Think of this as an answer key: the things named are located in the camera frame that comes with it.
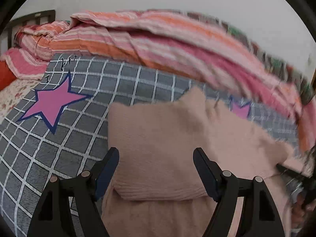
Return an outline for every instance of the hand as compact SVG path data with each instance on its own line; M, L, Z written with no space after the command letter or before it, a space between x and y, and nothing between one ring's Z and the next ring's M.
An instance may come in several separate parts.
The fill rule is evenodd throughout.
M304 202L304 198L301 194L297 195L297 201L292 207L292 216L291 216L291 225L292 229L297 228L301 225L305 220L305 214L308 212L312 212L316 206L316 200L312 203L308 204L305 210L302 209L302 204Z

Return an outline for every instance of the pink and orange striped blanket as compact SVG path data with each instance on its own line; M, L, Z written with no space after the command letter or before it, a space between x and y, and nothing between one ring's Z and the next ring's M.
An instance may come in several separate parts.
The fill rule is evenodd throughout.
M215 89L260 101L289 118L301 118L296 87L266 72L240 42L216 26L165 11L87 11L71 19L70 26L54 22L18 33L22 49L4 55L17 77L42 78L56 52L110 56L205 81ZM306 125L304 119L300 125ZM314 137L307 138L310 143L316 130L312 133Z

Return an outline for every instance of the multicolored blanket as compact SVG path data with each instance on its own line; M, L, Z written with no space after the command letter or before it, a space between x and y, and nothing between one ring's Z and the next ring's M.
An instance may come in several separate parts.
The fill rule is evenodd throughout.
M29 59L29 54L40 60L37 69L42 76L47 58L55 52L110 56L194 78L215 89L262 102L285 117L301 118L302 103L297 86L267 72L261 61L224 28L169 11L87 11L71 18L69 28L64 22L49 25L46 30L41 26L35 31L28 28L20 31L24 36L17 42L24 50L12 49L5 55L9 67L21 73L23 70L31 72L27 66L34 68L32 63L36 62ZM50 33L54 27L58 30ZM22 53L21 60L27 58L31 63L24 63L23 67L12 60L10 63L10 58L19 58L17 53ZM307 129L305 120L300 124L303 136L312 133L314 138L307 140L314 142L316 129Z

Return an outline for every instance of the gray plaid bedsheet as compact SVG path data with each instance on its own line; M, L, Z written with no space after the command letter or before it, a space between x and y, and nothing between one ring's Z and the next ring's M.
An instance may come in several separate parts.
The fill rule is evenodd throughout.
M18 237L26 236L37 201L52 174L62 179L74 177L105 156L108 105L112 102L133 105L174 101L191 86L199 85L208 98L218 97L229 105L228 93L187 78L97 57L78 57L61 70L61 59L68 58L69 55L56 54L36 89L56 87L70 70L72 91L90 94L92 98L66 107L56 133L52 134L40 116L16 122L35 101L35 92L31 91L0 126L1 214ZM254 102L248 119L298 150L294 122ZM70 199L70 204L77 236L83 236L75 200Z

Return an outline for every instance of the round metal pin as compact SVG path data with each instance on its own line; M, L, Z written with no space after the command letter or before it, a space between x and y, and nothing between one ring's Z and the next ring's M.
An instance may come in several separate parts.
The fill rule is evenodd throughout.
M83 171L82 173L81 173L81 175L83 176L83 177L88 177L89 175L90 175L90 172L89 171Z
M258 182L258 183L261 183L263 181L262 177L260 176L256 176L255 177L255 180Z
M52 176L52 177L50 178L50 181L51 181L52 183L56 182L56 181L57 181L57 177L56 177L56 176Z
M226 177L230 177L232 175L232 173L228 170L224 170L223 171L223 176L226 176Z

